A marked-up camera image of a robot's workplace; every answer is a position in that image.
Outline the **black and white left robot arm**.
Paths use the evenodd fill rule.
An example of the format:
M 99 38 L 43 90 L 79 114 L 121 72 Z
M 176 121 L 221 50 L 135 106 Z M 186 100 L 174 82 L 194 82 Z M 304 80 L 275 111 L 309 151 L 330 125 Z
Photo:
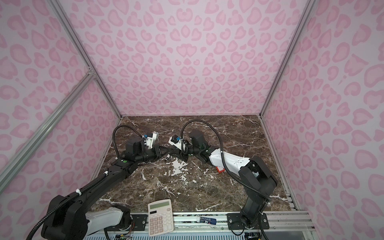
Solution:
M 115 185 L 127 179 L 139 164 L 154 162 L 168 153 L 168 148 L 145 145 L 144 139 L 133 137 L 126 150 L 101 176 L 66 197 L 51 200 L 47 214 L 40 220 L 41 236 L 47 240 L 82 240 L 110 227 L 126 230 L 132 225 L 129 208 L 114 205 L 106 211 L 91 212 L 91 207 Z

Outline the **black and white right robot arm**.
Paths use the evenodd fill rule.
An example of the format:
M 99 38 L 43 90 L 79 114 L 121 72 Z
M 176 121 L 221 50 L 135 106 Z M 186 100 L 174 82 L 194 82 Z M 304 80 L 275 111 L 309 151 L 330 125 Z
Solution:
M 271 201 L 270 196 L 278 181 L 260 157 L 246 158 L 225 152 L 220 134 L 217 131 L 215 134 L 219 140 L 219 147 L 210 145 L 204 133 L 199 130 L 190 132 L 190 141 L 174 135 L 169 139 L 169 144 L 172 146 L 170 155 L 185 162 L 193 156 L 204 164 L 224 169 L 231 178 L 244 187 L 248 196 L 240 211 L 239 225 L 247 229 L 257 227 L 261 230 L 267 223 L 264 210 Z

